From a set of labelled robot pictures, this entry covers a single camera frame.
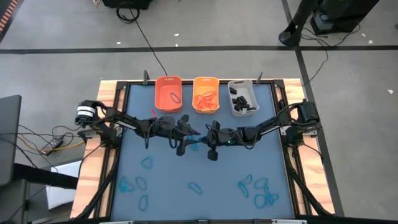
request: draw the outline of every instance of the orange plastic bin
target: orange plastic bin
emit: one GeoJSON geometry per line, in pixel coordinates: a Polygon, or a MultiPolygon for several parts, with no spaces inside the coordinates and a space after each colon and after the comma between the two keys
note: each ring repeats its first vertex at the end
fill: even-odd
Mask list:
{"type": "Polygon", "coordinates": [[[164,113],[182,108],[182,81],[178,76],[159,77],[155,82],[155,107],[164,113]]]}
{"type": "Polygon", "coordinates": [[[220,107],[218,85],[214,77],[198,77],[193,80],[192,106],[197,113],[213,114],[220,107]]]}

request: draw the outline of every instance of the gray floor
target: gray floor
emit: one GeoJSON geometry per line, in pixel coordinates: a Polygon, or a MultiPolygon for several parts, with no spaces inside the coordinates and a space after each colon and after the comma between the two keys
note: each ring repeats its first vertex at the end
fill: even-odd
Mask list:
{"type": "MultiPolygon", "coordinates": [[[[288,0],[294,14],[299,1],[288,0]]],[[[281,45],[286,25],[280,0],[156,0],[139,19],[156,47],[281,45]]],[[[397,45],[398,3],[380,0],[343,45],[397,45]]],[[[328,42],[342,38],[333,35],[328,42]]],[[[303,41],[302,45],[318,45],[303,41]]],[[[121,23],[114,9],[90,0],[25,0],[0,49],[146,47],[135,24],[121,23]]],[[[294,52],[162,52],[169,74],[183,78],[300,78],[294,52]]],[[[397,51],[329,52],[312,87],[346,216],[398,219],[397,51]]],[[[325,53],[303,52],[312,76],[325,53]]],[[[0,97],[22,95],[21,124],[38,133],[55,125],[74,127],[77,104],[95,99],[100,80],[135,79],[162,69],[151,53],[0,55],[0,97]]],[[[30,138],[39,147],[44,142],[30,138]]],[[[83,147],[49,156],[60,164],[82,157],[83,147]]],[[[31,155],[41,167],[48,164],[31,155]]],[[[17,162],[28,164],[18,154],[17,162]]]]}

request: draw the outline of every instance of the blue tabletop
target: blue tabletop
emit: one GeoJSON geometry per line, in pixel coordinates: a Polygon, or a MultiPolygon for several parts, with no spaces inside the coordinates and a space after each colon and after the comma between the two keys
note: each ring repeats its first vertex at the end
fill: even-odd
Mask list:
{"type": "MultiPolygon", "coordinates": [[[[205,124],[221,128],[257,125],[275,115],[269,85],[254,85],[259,111],[234,117],[226,85],[220,85],[220,108],[198,114],[192,108],[192,86],[183,85],[183,110],[167,114],[190,116],[191,126],[207,134],[205,124]]],[[[154,85],[131,85],[127,114],[152,117],[154,85]]],[[[157,117],[166,115],[156,110],[157,117]]],[[[169,140],[150,138],[149,148],[133,131],[123,134],[112,221],[292,218],[292,201],[277,131],[265,135],[252,150],[218,147],[218,160],[207,159],[204,144],[188,146],[179,157],[169,140]]]]}

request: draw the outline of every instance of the yellow wire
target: yellow wire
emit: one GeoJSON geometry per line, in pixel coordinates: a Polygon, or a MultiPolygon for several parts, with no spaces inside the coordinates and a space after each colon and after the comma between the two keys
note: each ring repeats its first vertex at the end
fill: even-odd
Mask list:
{"type": "MultiPolygon", "coordinates": [[[[29,145],[27,142],[25,142],[25,140],[22,139],[21,137],[18,136],[18,139],[21,140],[21,141],[24,143],[24,145],[27,146],[29,149],[35,150],[35,151],[38,150],[38,149],[35,149],[35,148],[33,148],[32,146],[30,146],[30,145],[29,145]]],[[[76,143],[76,144],[73,144],[73,145],[71,145],[71,146],[59,147],[59,148],[55,148],[54,150],[57,151],[57,150],[62,150],[62,149],[70,149],[70,148],[79,146],[79,145],[81,145],[81,144],[83,144],[83,143],[84,143],[84,141],[81,141],[81,142],[76,143]]]]}

